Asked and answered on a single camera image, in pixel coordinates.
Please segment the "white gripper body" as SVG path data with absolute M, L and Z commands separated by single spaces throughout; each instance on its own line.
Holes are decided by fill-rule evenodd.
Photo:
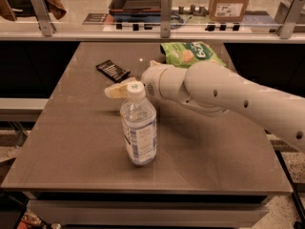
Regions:
M 141 82 L 144 84 L 147 96 L 154 99 L 161 99 L 161 92 L 159 87 L 162 73 L 165 72 L 166 66 L 163 64 L 150 66 L 142 73 Z

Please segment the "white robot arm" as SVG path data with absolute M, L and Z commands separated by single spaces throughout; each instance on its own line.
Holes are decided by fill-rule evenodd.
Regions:
M 233 111 L 305 152 L 305 98 L 245 79 L 211 61 L 189 68 L 151 62 L 141 75 L 146 95 L 207 116 Z

